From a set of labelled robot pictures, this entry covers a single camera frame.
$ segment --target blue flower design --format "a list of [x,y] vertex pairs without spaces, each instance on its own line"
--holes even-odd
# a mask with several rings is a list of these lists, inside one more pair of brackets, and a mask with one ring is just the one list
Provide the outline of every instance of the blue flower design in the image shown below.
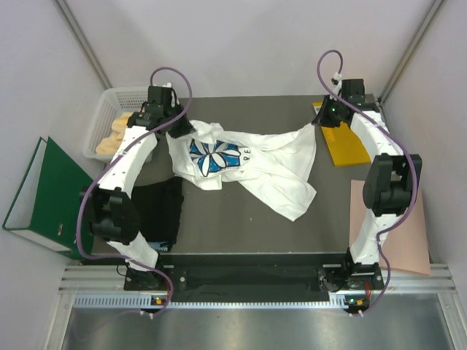
[[226,168],[240,166],[240,151],[235,144],[217,141],[215,144],[192,140],[190,157],[204,177]]

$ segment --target white cloth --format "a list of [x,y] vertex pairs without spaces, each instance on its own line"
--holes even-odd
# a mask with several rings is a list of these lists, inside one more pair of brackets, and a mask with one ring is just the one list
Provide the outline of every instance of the white cloth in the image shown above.
[[196,133],[167,134],[174,173],[203,190],[238,181],[279,214],[295,221],[316,190],[307,182],[316,154],[314,126],[282,135],[224,131],[217,123],[191,120]]

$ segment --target gray table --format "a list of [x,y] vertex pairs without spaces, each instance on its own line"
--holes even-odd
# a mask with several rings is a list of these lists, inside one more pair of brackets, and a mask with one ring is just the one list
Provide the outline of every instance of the gray table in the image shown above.
[[[285,133],[310,123],[313,101],[321,96],[195,98],[190,119],[220,123],[225,130]],[[178,253],[196,252],[343,252],[348,247],[350,180],[365,179],[369,166],[336,168],[323,134],[316,128],[317,154],[309,183],[317,194],[307,213],[291,222],[238,183],[203,191],[184,182],[185,202]],[[155,149],[136,185],[173,176],[167,144]],[[96,252],[102,252],[97,244]]]

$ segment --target yellow board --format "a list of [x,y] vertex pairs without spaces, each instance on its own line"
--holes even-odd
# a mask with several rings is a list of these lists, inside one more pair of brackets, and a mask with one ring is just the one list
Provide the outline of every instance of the yellow board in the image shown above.
[[[320,108],[321,102],[313,103],[316,115]],[[335,166],[370,163],[370,156],[365,147],[346,123],[343,122],[339,128],[325,128],[322,126],[321,130]]]

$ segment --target cardboard sheet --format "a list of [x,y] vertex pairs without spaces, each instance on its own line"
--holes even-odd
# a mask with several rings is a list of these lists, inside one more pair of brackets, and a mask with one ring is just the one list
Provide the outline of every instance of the cardboard sheet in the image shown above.
[[[352,245],[357,239],[365,219],[366,207],[362,196],[363,184],[364,181],[352,180],[349,245]],[[387,235],[382,250],[393,270],[422,275],[431,274],[421,192],[418,194],[417,202],[410,216],[401,226]],[[379,266],[381,268],[387,267],[383,259],[379,260]]]

